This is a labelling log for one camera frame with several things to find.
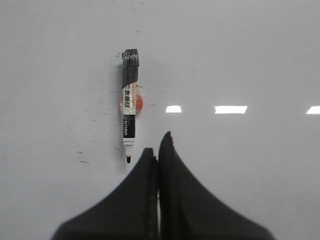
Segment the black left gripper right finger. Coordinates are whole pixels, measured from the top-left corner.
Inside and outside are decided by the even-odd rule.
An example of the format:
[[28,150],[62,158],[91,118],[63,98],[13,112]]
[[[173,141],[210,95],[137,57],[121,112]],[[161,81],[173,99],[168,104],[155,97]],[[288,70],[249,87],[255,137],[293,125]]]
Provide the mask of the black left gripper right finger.
[[159,147],[162,240],[273,240],[271,232],[215,197],[192,174],[167,132]]

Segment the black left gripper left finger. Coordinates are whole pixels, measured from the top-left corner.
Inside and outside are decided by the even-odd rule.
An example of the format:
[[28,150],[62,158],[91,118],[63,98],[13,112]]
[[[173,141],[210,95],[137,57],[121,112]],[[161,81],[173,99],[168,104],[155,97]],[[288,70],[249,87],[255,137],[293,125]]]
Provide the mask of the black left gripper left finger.
[[53,240],[158,239],[158,161],[145,148],[128,176],[107,197],[65,221]]

